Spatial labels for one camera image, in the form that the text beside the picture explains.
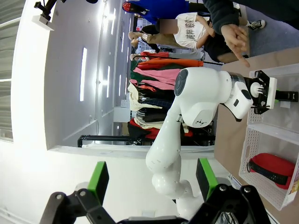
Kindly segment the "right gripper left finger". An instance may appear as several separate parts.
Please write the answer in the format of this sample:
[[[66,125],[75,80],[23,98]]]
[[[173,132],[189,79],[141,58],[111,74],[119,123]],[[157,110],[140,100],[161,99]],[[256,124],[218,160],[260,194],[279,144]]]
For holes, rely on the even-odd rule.
[[[63,192],[50,195],[40,223],[73,224],[78,217],[86,217],[91,224],[114,224],[103,207],[108,181],[106,162],[97,162],[86,188],[75,190],[70,195]]]

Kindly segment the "person's right hand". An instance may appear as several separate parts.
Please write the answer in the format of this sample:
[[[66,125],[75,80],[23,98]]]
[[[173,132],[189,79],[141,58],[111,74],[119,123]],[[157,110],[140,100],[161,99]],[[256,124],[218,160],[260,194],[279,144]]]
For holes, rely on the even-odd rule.
[[[221,27],[221,33],[237,59],[250,67],[249,62],[242,56],[242,52],[247,51],[247,32],[235,24],[227,24]]]

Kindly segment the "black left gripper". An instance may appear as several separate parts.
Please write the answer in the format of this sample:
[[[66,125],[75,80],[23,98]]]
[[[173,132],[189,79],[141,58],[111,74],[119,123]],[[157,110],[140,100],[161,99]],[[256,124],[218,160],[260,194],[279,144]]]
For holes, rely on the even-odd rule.
[[[245,84],[253,99],[252,109],[254,114],[263,114],[269,110],[265,106],[268,96],[268,85],[265,82],[270,81],[270,77],[267,76],[262,70],[255,71],[255,78],[245,77]]]

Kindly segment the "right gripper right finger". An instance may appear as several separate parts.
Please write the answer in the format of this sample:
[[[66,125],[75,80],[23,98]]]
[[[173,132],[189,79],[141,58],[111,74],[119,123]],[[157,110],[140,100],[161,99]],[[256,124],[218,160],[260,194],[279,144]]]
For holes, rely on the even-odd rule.
[[[237,224],[269,224],[270,220],[257,189],[243,185],[235,189],[218,183],[205,158],[197,162],[196,177],[204,203],[193,216],[195,224],[215,224],[219,218],[230,213]]]

